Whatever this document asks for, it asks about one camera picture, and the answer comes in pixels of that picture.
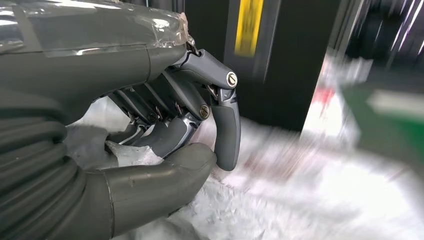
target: gray plastic cover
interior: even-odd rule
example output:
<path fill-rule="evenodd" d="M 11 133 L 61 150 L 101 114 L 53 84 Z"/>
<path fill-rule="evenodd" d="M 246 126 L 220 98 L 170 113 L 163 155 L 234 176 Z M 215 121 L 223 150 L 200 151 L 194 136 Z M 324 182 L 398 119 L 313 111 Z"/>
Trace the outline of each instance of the gray plastic cover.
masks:
<path fill-rule="evenodd" d="M 23 19 L 15 20 L 17 12 Z M 17 23 L 36 39 L 24 38 L 27 47 L 20 52 L 43 51 L 48 57 L 172 48 L 189 39 L 184 13 L 119 1 L 0 0 L 0 51 L 5 42 L 22 45 Z M 29 49 L 34 43 L 26 41 L 38 41 L 39 49 Z"/>

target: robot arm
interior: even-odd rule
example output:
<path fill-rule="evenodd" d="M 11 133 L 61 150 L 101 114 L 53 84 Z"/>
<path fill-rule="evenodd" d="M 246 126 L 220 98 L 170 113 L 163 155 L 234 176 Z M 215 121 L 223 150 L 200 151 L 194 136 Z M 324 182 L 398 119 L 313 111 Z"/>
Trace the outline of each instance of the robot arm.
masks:
<path fill-rule="evenodd" d="M 216 162 L 234 168 L 237 79 L 207 52 L 187 50 L 184 36 L 157 41 L 160 29 L 185 32 L 175 14 L 89 0 L 0 0 L 0 239 L 110 239 L 189 203 Z M 65 125 L 93 100 L 116 91 L 128 96 L 134 85 L 160 95 L 158 76 L 168 79 L 177 105 L 185 103 L 171 122 L 156 122 L 163 134 L 207 117 L 204 107 L 198 109 L 204 102 L 180 76 L 207 86 L 217 156 L 199 143 L 180 148 L 188 128 L 166 137 L 166 144 L 163 134 L 147 138 L 165 157 L 155 166 L 84 171 L 66 156 Z"/>

